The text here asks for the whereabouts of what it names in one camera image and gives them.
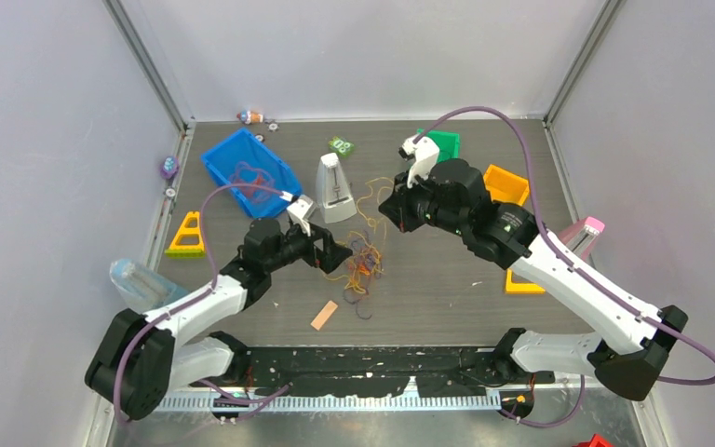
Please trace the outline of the blue plastic bin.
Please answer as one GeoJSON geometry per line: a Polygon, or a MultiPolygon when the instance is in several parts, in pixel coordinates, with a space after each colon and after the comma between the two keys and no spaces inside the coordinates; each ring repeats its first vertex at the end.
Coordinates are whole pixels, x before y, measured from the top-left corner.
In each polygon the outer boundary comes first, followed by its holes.
{"type": "Polygon", "coordinates": [[[250,218],[277,217],[289,204],[270,189],[298,196],[303,187],[291,167],[246,129],[239,129],[200,156],[218,186],[234,183],[231,194],[250,218]]]}

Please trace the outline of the small figurine toy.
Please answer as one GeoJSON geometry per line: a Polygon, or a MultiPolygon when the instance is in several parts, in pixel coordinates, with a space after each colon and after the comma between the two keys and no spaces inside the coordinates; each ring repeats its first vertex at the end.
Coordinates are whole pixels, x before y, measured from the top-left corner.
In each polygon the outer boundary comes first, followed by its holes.
{"type": "Polygon", "coordinates": [[[252,110],[243,110],[236,114],[236,118],[239,122],[247,126],[263,123],[265,120],[263,114],[252,110]]]}

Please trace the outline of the green number tile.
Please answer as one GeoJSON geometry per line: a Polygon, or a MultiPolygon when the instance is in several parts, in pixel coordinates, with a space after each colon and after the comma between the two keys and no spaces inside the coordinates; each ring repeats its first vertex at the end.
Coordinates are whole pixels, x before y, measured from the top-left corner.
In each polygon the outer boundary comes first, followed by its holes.
{"type": "Polygon", "coordinates": [[[329,148],[337,156],[348,157],[354,152],[355,145],[352,142],[335,136],[329,141],[329,148]]]}

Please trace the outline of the purple small toy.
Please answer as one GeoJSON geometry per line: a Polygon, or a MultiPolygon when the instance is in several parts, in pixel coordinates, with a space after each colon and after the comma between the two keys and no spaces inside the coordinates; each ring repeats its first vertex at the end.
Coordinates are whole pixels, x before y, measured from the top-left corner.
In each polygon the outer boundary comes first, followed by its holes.
{"type": "Polygon", "coordinates": [[[166,181],[172,180],[180,169],[180,163],[176,156],[167,156],[160,165],[160,175],[166,181]]]}

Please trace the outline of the tan wooden stick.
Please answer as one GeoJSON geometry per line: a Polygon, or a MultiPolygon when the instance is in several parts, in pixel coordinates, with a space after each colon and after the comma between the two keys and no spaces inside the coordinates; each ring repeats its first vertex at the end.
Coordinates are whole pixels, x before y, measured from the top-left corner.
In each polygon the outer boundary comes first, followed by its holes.
{"type": "Polygon", "coordinates": [[[328,301],[325,303],[317,315],[312,319],[310,323],[311,327],[315,331],[320,331],[337,309],[338,305],[335,302],[328,301]]]}

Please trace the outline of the blue transparent metronome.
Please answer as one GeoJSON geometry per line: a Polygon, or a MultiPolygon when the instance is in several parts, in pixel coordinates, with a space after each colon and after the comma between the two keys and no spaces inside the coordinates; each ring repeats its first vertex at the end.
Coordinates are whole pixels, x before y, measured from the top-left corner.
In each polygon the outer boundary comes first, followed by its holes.
{"type": "Polygon", "coordinates": [[[171,305],[189,293],[146,265],[127,258],[111,263],[109,277],[128,308],[139,314],[171,305]]]}

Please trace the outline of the orange plastic bin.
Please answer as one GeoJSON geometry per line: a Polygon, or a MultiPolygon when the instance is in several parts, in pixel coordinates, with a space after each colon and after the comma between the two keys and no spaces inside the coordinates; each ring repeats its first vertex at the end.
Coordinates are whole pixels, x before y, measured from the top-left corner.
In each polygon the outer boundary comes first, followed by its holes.
{"type": "Polygon", "coordinates": [[[484,186],[492,200],[524,206],[530,195],[529,181],[507,169],[491,164],[483,174],[484,186]]]}

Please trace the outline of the left yellow triangle block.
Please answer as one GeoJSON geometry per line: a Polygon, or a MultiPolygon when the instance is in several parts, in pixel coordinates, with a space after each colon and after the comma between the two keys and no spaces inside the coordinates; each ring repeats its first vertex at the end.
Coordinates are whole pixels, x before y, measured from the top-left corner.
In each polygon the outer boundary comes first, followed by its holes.
{"type": "Polygon", "coordinates": [[[164,250],[164,254],[169,258],[203,258],[206,256],[199,211],[189,211],[185,214],[180,227],[164,250]]]}

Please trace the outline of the pink metronome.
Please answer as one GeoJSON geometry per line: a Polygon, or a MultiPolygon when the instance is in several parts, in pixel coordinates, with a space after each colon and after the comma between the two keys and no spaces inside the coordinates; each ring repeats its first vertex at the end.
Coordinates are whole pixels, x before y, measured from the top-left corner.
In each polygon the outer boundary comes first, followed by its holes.
{"type": "Polygon", "coordinates": [[[562,230],[559,240],[569,251],[586,261],[604,229],[603,221],[588,216],[562,230]]]}

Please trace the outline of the green plastic bin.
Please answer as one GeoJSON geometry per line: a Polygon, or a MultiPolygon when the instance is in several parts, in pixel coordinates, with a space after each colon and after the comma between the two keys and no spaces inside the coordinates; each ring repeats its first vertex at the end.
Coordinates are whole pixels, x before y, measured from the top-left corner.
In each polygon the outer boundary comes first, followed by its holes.
{"type": "Polygon", "coordinates": [[[438,146],[438,163],[459,157],[461,138],[458,133],[431,130],[426,134],[426,137],[431,139],[438,146]]]}

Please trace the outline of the red object at corner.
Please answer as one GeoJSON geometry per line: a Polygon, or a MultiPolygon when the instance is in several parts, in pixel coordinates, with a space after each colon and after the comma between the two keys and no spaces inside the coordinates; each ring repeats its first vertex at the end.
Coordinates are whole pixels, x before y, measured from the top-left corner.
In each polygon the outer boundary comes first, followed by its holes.
{"type": "Polygon", "coordinates": [[[576,443],[573,447],[614,447],[600,434],[594,434],[589,440],[576,443]]]}

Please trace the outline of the white metronome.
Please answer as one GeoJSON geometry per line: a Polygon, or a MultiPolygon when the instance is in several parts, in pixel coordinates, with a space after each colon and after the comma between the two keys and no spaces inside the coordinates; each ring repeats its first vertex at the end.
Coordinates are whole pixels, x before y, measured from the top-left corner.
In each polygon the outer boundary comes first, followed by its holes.
{"type": "Polygon", "coordinates": [[[339,157],[334,153],[325,154],[319,159],[315,192],[317,205],[326,224],[345,221],[357,213],[349,182],[339,157]]]}

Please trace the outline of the right yellow triangle block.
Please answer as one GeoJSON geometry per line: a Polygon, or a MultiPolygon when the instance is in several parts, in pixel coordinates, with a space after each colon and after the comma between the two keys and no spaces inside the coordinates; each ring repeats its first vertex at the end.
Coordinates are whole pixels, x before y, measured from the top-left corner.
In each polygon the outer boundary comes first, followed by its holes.
{"type": "Polygon", "coordinates": [[[516,281],[514,279],[514,273],[511,269],[508,269],[506,271],[506,279],[505,279],[505,285],[504,285],[504,292],[506,294],[515,294],[515,295],[536,295],[536,294],[544,294],[546,290],[542,288],[541,286],[531,283],[531,282],[526,282],[526,281],[516,281]]]}

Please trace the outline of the yellow triangle block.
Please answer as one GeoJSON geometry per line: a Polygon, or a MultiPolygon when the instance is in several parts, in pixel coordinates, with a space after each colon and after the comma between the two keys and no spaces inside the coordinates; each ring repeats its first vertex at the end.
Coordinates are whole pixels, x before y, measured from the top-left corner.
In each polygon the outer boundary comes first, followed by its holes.
{"type": "Polygon", "coordinates": [[[169,258],[203,258],[206,256],[199,211],[189,211],[185,214],[180,227],[164,250],[164,254],[169,258]]]}
{"type": "Polygon", "coordinates": [[[514,273],[511,269],[508,269],[506,271],[506,279],[505,279],[505,285],[504,285],[504,292],[506,294],[515,294],[515,295],[536,295],[536,294],[544,294],[546,290],[542,288],[541,286],[531,283],[531,282],[526,282],[526,281],[516,281],[514,279],[514,273]]]}

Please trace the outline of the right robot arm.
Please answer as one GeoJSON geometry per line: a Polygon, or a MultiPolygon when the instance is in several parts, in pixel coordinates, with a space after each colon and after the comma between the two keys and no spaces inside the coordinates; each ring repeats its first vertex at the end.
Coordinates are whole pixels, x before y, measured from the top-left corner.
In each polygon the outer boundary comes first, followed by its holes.
{"type": "Polygon", "coordinates": [[[648,306],[572,252],[559,258],[563,244],[540,232],[521,205],[492,199],[481,172],[463,159],[436,164],[426,178],[411,169],[397,174],[378,210],[401,232],[429,225],[458,236],[475,256],[543,287],[589,325],[583,334],[508,330],[490,355],[504,381],[542,371],[581,374],[642,401],[688,320],[675,305],[648,306]]]}

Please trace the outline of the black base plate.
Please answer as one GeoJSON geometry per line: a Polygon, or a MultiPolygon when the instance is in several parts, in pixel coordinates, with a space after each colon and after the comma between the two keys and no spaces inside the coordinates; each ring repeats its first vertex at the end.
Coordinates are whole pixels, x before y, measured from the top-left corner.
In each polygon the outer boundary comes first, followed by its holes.
{"type": "Polygon", "coordinates": [[[261,396],[287,385],[289,396],[337,398],[396,397],[411,379],[425,398],[530,383],[530,373],[503,376],[491,356],[480,346],[262,346],[250,350],[241,377],[209,380],[223,388],[252,387],[261,396]]]}

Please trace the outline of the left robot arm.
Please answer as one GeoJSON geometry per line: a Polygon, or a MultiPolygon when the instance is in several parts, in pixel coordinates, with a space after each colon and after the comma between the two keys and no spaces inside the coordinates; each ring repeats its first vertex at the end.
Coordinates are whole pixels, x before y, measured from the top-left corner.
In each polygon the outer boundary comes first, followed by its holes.
{"type": "Polygon", "coordinates": [[[170,391],[201,379],[217,377],[228,386],[238,385],[249,370],[247,347],[225,332],[199,342],[195,337],[255,304],[278,269],[303,261],[329,274],[352,254],[318,225],[294,223],[283,231],[275,219],[257,219],[214,280],[171,305],[116,314],[84,383],[130,420],[143,419],[170,391]]]}

